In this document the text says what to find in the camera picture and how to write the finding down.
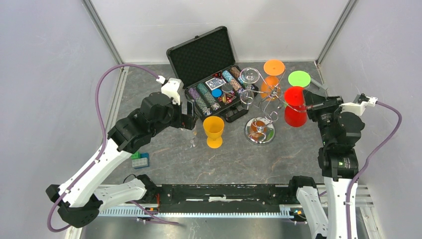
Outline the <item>red plastic wine glass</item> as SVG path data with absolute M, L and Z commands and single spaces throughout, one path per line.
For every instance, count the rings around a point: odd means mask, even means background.
M 303 87 L 293 86 L 284 93 L 285 122 L 292 127 L 301 127 L 307 122 L 307 111 L 303 94 Z

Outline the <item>yellow plastic wine glass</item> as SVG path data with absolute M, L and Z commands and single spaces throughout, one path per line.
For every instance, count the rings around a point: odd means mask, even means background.
M 207 136 L 207 145 L 216 149 L 222 146 L 222 134 L 224 130 L 224 120 L 217 116 L 209 116 L 203 121 L 203 128 Z

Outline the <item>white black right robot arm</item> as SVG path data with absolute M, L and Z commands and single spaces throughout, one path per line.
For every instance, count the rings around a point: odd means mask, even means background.
M 356 239 L 358 159 L 354 150 L 365 127 L 360 116 L 344 111 L 342 97 L 325 97 L 303 90 L 307 115 L 317 123 L 323 146 L 318 164 L 324 179 L 328 210 L 325 211 L 312 177 L 294 176 L 288 198 L 300 203 L 313 239 Z

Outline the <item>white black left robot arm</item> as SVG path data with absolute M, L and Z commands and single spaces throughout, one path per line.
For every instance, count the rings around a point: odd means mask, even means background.
M 156 186 L 147 176 L 107 188 L 99 185 L 126 159 L 168 127 L 192 130 L 197 117 L 195 103 L 188 101 L 187 113 L 175 98 L 155 92 L 144 98 L 141 106 L 118 120 L 106 139 L 86 164 L 68 181 L 52 184 L 46 189 L 54 203 L 52 213 L 58 212 L 69 226 L 82 228 L 102 211 L 122 203 L 142 200 L 150 203 L 156 198 Z

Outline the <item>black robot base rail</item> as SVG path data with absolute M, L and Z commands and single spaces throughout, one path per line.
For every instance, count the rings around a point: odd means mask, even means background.
M 288 185 L 276 184 L 162 184 L 145 174 L 136 176 L 146 186 L 139 204 L 157 204 L 157 212 L 180 216 L 275 216 L 284 206 L 299 205 L 299 188 L 317 184 L 311 177 L 294 176 Z

